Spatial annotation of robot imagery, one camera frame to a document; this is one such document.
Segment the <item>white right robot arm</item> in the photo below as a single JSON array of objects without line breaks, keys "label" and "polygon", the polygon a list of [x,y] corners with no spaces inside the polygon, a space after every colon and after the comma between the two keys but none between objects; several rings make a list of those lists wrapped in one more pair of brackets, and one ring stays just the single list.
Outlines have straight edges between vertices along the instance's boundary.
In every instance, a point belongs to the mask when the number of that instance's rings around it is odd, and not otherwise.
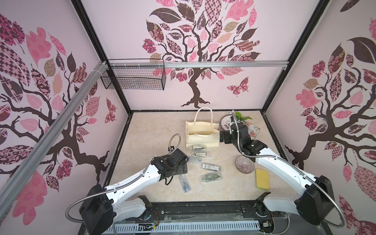
[{"label": "white right robot arm", "polygon": [[233,123],[228,131],[221,131],[220,141],[233,144],[242,156],[266,167],[295,190],[292,196],[265,197],[262,201],[269,211],[298,214],[308,223],[320,225],[335,208],[332,183],[327,177],[307,173],[281,158],[263,142],[252,140],[243,123]]}]

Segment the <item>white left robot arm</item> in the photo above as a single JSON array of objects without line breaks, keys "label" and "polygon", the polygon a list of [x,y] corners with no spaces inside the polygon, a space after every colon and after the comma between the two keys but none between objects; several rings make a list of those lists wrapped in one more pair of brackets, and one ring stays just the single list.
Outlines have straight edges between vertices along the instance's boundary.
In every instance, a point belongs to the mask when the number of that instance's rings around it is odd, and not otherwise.
[{"label": "white left robot arm", "polygon": [[188,172],[188,156],[177,149],[160,157],[152,157],[146,168],[113,185],[92,187],[88,195],[79,200],[80,220],[88,234],[101,235],[114,222],[128,218],[147,219],[152,213],[152,204],[145,196],[129,198],[142,189],[172,179]]}]

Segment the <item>labelled compass set case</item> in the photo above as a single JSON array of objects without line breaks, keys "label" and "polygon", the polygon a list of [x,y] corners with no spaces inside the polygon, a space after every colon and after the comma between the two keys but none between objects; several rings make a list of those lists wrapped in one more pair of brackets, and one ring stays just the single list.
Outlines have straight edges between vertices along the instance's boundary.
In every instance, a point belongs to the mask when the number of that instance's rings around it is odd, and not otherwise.
[{"label": "labelled compass set case", "polygon": [[213,171],[213,172],[220,172],[222,170],[222,167],[215,164],[209,164],[209,163],[202,163],[201,164],[202,169]]}]

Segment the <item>cream canvas tote bag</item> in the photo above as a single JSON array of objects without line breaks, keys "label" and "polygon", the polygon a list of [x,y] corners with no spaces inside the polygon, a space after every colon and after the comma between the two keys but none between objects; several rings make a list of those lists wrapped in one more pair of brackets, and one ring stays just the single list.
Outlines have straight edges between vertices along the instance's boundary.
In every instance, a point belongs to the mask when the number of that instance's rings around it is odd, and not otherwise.
[{"label": "cream canvas tote bag", "polygon": [[[209,110],[210,122],[198,121],[198,114],[201,110]],[[186,148],[195,145],[204,145],[208,148],[219,147],[220,131],[218,124],[213,122],[213,111],[211,108],[202,107],[196,112],[193,122],[185,122]]]}]

